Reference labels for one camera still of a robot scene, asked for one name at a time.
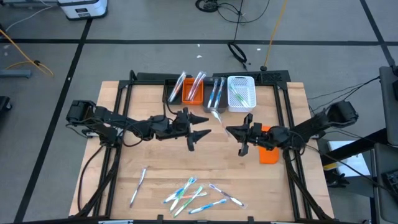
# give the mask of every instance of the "wooden tabletop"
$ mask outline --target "wooden tabletop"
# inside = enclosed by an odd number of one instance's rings
[[[105,106],[113,110],[118,82],[103,82],[98,97],[98,106]],[[303,83],[288,83],[289,96],[295,124],[310,118],[307,98]],[[151,115],[162,114],[162,85],[134,85],[128,116],[136,120],[148,119]],[[272,87],[256,86],[257,106],[251,112],[253,121],[267,126],[278,125],[275,98]],[[284,110],[284,119],[287,123],[283,94],[280,100]],[[170,106],[173,111],[180,110],[183,105]],[[198,116],[207,116],[209,121],[193,126],[194,130],[211,129],[195,145],[195,152],[188,151],[185,138],[158,141],[153,139],[142,142],[135,147],[124,147],[121,153],[118,178],[111,218],[154,220],[157,215],[163,214],[164,219],[170,220],[171,203],[162,204],[170,194],[192,176],[198,180],[189,189],[188,193],[196,190],[200,185],[207,192],[206,197],[196,198],[187,208],[198,208],[211,202],[218,201],[223,196],[208,187],[209,183],[217,185],[221,190],[238,198],[245,203],[245,209],[239,208],[232,202],[214,206],[203,212],[189,215],[185,209],[176,218],[177,220],[247,220],[253,216],[255,221],[293,221],[292,203],[289,185],[282,153],[279,153],[279,162],[274,165],[259,163],[258,150],[249,146],[249,153],[244,157],[238,156],[240,143],[235,138],[228,137],[214,117],[203,112],[201,106],[189,106],[190,112]],[[246,113],[222,114],[225,125],[242,125]],[[174,115],[167,112],[169,118]],[[127,144],[138,141],[133,134],[126,134]],[[99,139],[87,141],[85,155],[81,167],[88,158],[99,148]],[[98,180],[103,163],[102,150],[89,164],[84,178],[81,194],[81,204],[84,205],[98,187]],[[307,149],[302,156],[307,189],[317,203],[329,216],[333,217],[328,189],[323,175],[320,156],[317,152]],[[137,187],[143,167],[148,167],[144,182],[138,192],[132,208],[129,202]],[[77,213],[77,186],[70,209],[70,214]],[[301,217],[305,217],[302,197],[297,189]],[[103,194],[101,212],[104,212],[107,190]]]

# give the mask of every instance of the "metal frame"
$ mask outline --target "metal frame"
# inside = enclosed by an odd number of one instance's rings
[[[275,78],[275,72],[285,72],[284,75],[287,75],[287,78],[283,77],[277,77]],[[279,125],[284,126],[284,118],[283,118],[283,111],[282,111],[282,105],[280,102],[280,95],[279,95],[279,90],[282,89],[283,95],[284,95],[284,101],[286,105],[286,111],[287,111],[287,118],[288,118],[288,123],[289,126],[292,127],[294,126],[294,119],[293,119],[293,113],[292,113],[292,108],[290,105],[290,99],[289,99],[289,92],[287,89],[287,82],[290,81],[289,73],[287,71],[275,71],[274,73],[272,72],[244,72],[244,73],[239,73],[239,75],[248,75],[252,76],[255,79],[255,83],[257,86],[271,86],[274,90],[274,96],[275,96],[275,105],[277,109],[277,114],[278,114],[278,120],[279,120]],[[237,73],[219,73],[219,74],[214,74],[214,77],[226,77],[230,75],[237,75]],[[126,94],[126,99],[124,101],[124,109],[123,109],[123,115],[127,116],[128,109],[130,107],[130,99],[131,99],[131,93],[132,93],[132,87],[133,85],[164,85],[165,81],[163,79],[158,79],[158,80],[151,80],[151,81],[145,81],[145,80],[138,80],[137,76],[133,71],[130,72],[130,80],[121,80],[119,81],[119,86],[118,86],[118,92],[116,94],[116,100],[115,100],[115,105],[114,105],[114,112],[118,113],[120,109],[120,104],[121,104],[121,96],[122,92],[125,88],[127,88],[127,94]],[[121,148],[122,146],[119,146],[116,148],[116,154],[115,158],[118,157],[120,158],[121,155]],[[109,166],[109,160],[110,160],[110,155],[111,155],[111,148],[107,148],[104,156],[104,161],[103,161],[103,166],[101,170],[101,175],[99,178],[99,183],[103,183],[104,178],[106,177],[106,173],[108,170]],[[285,163],[287,164],[290,160],[290,154],[287,153],[287,159],[285,160]],[[296,156],[296,169],[298,173],[298,177],[300,181],[303,183],[305,186],[305,177],[304,177],[304,171],[302,167],[302,161],[300,154],[297,152],[295,153]],[[115,191],[115,186],[116,186],[116,179],[117,179],[117,172],[119,168],[119,161],[117,161],[117,169],[116,169],[116,174],[109,183],[109,192],[108,192],[108,198],[106,202],[106,208],[105,208],[105,214],[103,216],[99,215],[100,212],[100,206],[101,206],[101,198],[98,199],[97,203],[93,207],[93,216],[92,217],[71,217],[68,219],[60,219],[60,220],[48,220],[47,222],[49,223],[106,223],[105,221],[110,220],[110,215],[111,215],[111,209],[112,209],[112,204],[113,204],[113,197],[114,197],[114,191]],[[297,201],[297,192],[296,192],[296,187],[295,184],[292,180],[292,178],[288,177],[288,182],[289,182],[289,190],[290,190],[290,197],[292,201],[292,208],[293,208],[293,215],[294,215],[294,222],[295,223],[313,223],[313,224],[351,224],[348,222],[337,222],[334,220],[314,220],[312,219],[312,211],[311,208],[307,202],[307,200],[303,197],[303,204],[304,204],[304,210],[306,214],[306,218],[301,218],[300,217],[300,210],[299,210],[299,204]],[[232,224],[271,224],[271,223],[277,223],[277,222],[255,222],[254,217],[248,217],[247,221],[211,221],[211,220],[184,220],[184,221],[176,221],[176,220],[163,220],[163,215],[158,215],[156,220],[129,220],[130,223],[139,223],[139,224],[164,224],[164,223],[178,223],[178,224],[198,224],[198,223],[206,223],[206,224],[224,224],[224,223],[232,223]],[[26,223],[43,223],[43,221],[39,222],[26,222]]]
[[[271,86],[273,88],[279,125],[285,126],[283,111],[282,111],[282,104],[280,102],[280,95],[279,95],[279,89],[282,89],[289,126],[293,127],[294,126],[293,113],[292,113],[292,108],[290,105],[289,92],[287,90],[287,84],[286,84],[286,81],[290,81],[290,80],[283,80],[283,78],[277,79],[278,80],[277,82],[265,80],[263,78],[263,74],[265,74],[265,73],[267,73],[267,72],[256,72],[256,73],[252,73],[251,76],[252,77],[255,76],[255,81],[256,81],[257,86]],[[229,73],[228,75],[222,74],[222,73],[215,74],[215,76],[217,76],[217,77],[227,77],[229,75],[234,75],[234,74],[231,74],[231,73]],[[134,72],[131,71],[130,72],[130,80],[119,81],[118,92],[116,94],[116,100],[115,100],[115,105],[114,105],[115,113],[117,113],[119,111],[120,104],[121,104],[122,92],[125,88],[127,88],[126,100],[124,102],[124,109],[123,109],[123,115],[127,116],[127,112],[130,107],[130,99],[131,99],[131,92],[132,92],[133,85],[164,85],[164,80],[151,80],[151,81],[138,80],[136,75],[134,74]],[[116,148],[116,153],[119,153],[119,155],[120,155],[121,146],[119,146],[119,148]],[[102,183],[106,176],[106,172],[107,172],[108,166],[109,166],[111,150],[112,150],[111,148],[106,149],[103,166],[102,166],[102,170],[101,170],[101,176],[99,177],[99,183]],[[296,169],[298,172],[298,176],[305,186],[305,176],[304,176],[302,161],[301,161],[299,152],[295,152],[295,157],[296,157],[296,161],[297,161]],[[108,194],[106,208],[105,208],[105,214],[104,214],[106,217],[110,217],[110,214],[111,214],[112,202],[113,202],[113,197],[114,197],[114,189],[115,189],[115,185],[116,185],[116,176],[117,176],[117,171],[116,171],[116,175],[114,176],[113,180],[109,184],[109,194]],[[294,220],[297,222],[300,220],[300,210],[299,210],[299,204],[297,201],[297,192],[296,192],[295,184],[294,184],[293,180],[291,178],[288,178],[288,181],[289,181],[290,197],[292,200]],[[305,198],[303,198],[303,204],[304,204],[306,218],[312,219],[311,208]],[[94,210],[93,210],[94,216],[99,215],[100,206],[101,206],[101,199],[98,200],[97,204],[94,207]]]

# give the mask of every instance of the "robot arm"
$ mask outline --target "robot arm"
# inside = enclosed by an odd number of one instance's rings
[[[262,146],[267,150],[275,147],[287,149],[288,147],[303,147],[311,136],[320,133],[330,127],[344,128],[354,124],[358,119],[358,114],[350,102],[340,101],[332,104],[328,109],[316,114],[311,119],[294,126],[292,129],[274,126],[268,131],[262,131],[261,123],[254,123],[250,127],[253,115],[248,114],[244,118],[242,126],[227,126],[238,142],[242,143],[239,156],[248,153],[248,143],[255,146]]]
[[[89,131],[98,134],[102,146],[114,147],[120,144],[123,130],[132,132],[143,141],[150,141],[155,136],[158,140],[186,137],[189,151],[194,151],[193,143],[199,141],[211,130],[191,132],[191,124],[208,121],[208,118],[188,113],[188,108],[177,112],[170,122],[165,115],[151,116],[148,120],[136,121],[126,116],[108,111],[105,107],[96,106],[92,101],[73,101],[67,114],[67,121],[73,126],[85,126]]]

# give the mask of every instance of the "orange container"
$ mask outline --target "orange container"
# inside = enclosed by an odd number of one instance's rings
[[[191,91],[193,82],[195,81],[194,78],[186,78],[184,79],[184,83],[182,85],[182,103],[186,105],[201,105],[203,103],[203,81],[199,83],[199,87],[193,101],[188,101],[187,97],[189,91]]]
[[[271,127],[263,126],[261,130],[268,131]],[[279,149],[275,147],[273,150],[267,150],[264,147],[258,146],[259,161],[261,164],[275,164],[279,160]]]

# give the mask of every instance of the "white basket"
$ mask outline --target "white basket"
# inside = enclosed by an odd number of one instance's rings
[[[232,91],[229,89],[229,84],[235,86],[236,91],[246,100],[249,107],[244,107],[239,100],[236,99]],[[248,113],[257,105],[256,101],[256,87],[252,77],[231,76],[228,77],[228,111]]]

